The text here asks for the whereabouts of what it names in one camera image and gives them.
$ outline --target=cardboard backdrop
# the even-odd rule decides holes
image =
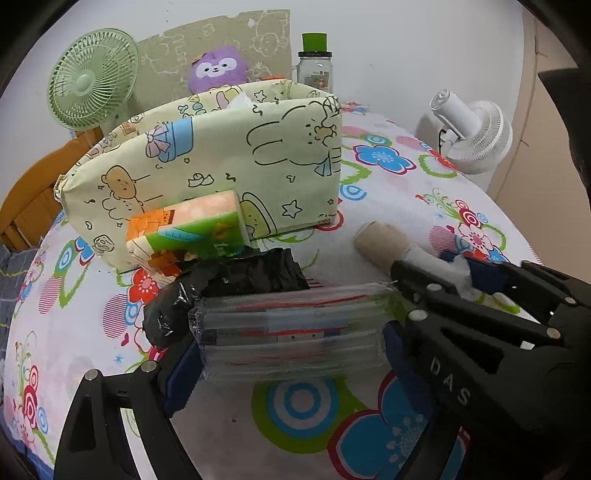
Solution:
[[[251,80],[275,75],[291,78],[290,11],[259,10],[236,17],[214,17],[167,30],[138,43],[140,65],[128,101],[138,115],[190,95],[191,62],[222,45],[234,45],[250,65]]]

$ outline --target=black plastic bag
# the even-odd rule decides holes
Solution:
[[[308,284],[290,249],[261,253],[246,247],[233,258],[194,260],[180,265],[181,275],[144,306],[144,332],[149,342],[166,348],[189,331],[187,314],[199,297],[307,290]]]

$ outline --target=wooden chair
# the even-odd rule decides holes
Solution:
[[[61,211],[53,186],[102,138],[100,128],[77,134],[63,147],[43,157],[18,179],[0,209],[0,241],[14,251],[39,244]]]

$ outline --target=bed sheet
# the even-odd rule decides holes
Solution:
[[[380,220],[425,250],[491,261],[538,261],[487,195],[392,120],[343,107],[338,213],[331,225],[259,242],[291,248],[312,286],[386,280],[354,249],[354,234]],[[297,202],[286,215],[297,215]],[[83,374],[135,369],[163,352],[141,329],[142,306],[158,293],[143,271],[117,275],[58,217],[19,299],[5,366],[4,420],[51,478],[61,429]],[[482,296],[513,313],[519,308]],[[133,415],[124,425],[142,479],[154,478]],[[215,387],[200,381],[173,425],[204,479],[394,478],[427,419],[415,413],[395,372],[299,382]],[[469,441],[460,431],[445,479]]]

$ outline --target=clear plastic container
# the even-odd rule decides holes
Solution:
[[[204,377],[291,380],[378,367],[387,284],[203,299],[189,313]]]

